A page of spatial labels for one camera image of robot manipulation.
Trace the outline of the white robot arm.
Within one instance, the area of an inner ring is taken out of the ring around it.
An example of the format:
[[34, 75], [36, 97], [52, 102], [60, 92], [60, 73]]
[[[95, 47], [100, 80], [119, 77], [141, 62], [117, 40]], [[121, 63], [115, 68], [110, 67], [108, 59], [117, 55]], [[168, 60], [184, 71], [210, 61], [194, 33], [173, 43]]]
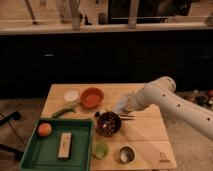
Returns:
[[168, 76], [160, 77], [127, 95], [124, 109], [130, 113], [141, 111], [151, 104], [177, 115], [193, 128], [213, 140], [213, 111], [189, 102], [175, 94], [176, 83]]

